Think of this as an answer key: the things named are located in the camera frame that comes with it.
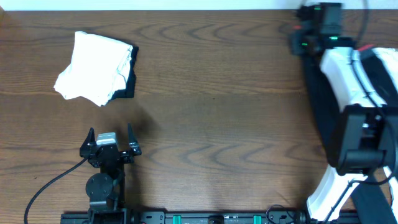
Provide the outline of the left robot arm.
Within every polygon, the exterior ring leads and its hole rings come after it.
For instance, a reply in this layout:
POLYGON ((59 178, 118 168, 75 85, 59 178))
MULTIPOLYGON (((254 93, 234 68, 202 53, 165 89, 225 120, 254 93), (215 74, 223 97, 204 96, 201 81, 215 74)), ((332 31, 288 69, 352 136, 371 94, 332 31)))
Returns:
POLYGON ((92 175, 86 183, 86 194, 90 199, 88 223, 139 223, 139 213, 125 204, 126 164, 134 163, 134 158, 142 151, 131 125, 127 126, 128 146, 126 151, 119 150, 115 133, 103 133, 95 136, 94 129, 80 147, 80 157, 84 158, 99 172, 92 175))

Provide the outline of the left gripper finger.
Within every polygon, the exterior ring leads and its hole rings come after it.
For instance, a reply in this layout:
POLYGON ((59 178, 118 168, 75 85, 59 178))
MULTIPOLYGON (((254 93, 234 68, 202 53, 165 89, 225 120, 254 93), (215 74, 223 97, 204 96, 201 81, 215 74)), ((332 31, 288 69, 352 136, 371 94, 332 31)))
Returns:
POLYGON ((128 132, 128 140, 129 140, 129 147, 134 152, 139 152, 139 143, 134 135, 132 126, 130 123, 127 124, 127 132, 128 132))
POLYGON ((94 128, 90 128, 86 139, 83 141, 81 145, 81 151, 88 150, 90 148, 90 144, 95 141, 95 131, 94 128))

